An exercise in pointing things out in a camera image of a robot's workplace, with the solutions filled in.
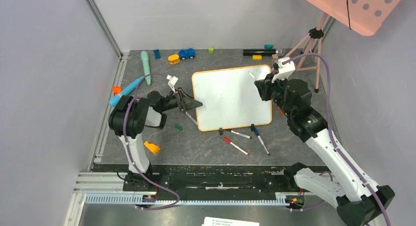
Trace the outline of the green marker cap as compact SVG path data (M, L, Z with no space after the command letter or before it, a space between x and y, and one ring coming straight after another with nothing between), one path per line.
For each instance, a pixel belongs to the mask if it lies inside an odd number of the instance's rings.
M175 125L175 128L180 130L180 131L183 131L183 128L180 125Z

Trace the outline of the orange framed whiteboard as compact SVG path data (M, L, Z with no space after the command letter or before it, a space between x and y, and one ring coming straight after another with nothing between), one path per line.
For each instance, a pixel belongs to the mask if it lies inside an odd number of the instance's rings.
M271 68L263 64L200 71L192 75L194 99L203 103L202 107L196 108L199 131L261 126L272 122L272 103L261 100L248 72L263 79Z

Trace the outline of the green whiteboard marker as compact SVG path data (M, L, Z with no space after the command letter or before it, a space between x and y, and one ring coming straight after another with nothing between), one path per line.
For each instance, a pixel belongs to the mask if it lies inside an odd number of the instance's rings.
M252 79L254 80L254 81L257 81L258 79L251 73L251 72L248 72L249 73L249 75L252 77Z

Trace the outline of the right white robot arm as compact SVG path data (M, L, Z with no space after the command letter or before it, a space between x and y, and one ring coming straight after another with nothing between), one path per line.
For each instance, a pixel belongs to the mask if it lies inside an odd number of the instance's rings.
M385 213L395 193L362 170L329 129L325 118L311 106L312 92L301 79L272 80L273 74L254 82L260 98L272 101L301 139L335 175L332 182L298 162L284 170L286 189L307 190L334 207L348 226L364 226Z

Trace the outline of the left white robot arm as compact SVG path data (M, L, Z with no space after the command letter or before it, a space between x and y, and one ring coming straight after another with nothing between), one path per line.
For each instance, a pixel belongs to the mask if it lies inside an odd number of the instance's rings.
M135 183L141 190L151 189L154 177L147 173L151 165L142 139L144 128L164 128L167 120L165 111L178 108L188 115L188 110L201 106L202 102L189 96L181 87L167 96L162 96L158 91L151 91L140 99L120 96L110 113L108 125L121 140L129 161L124 181Z

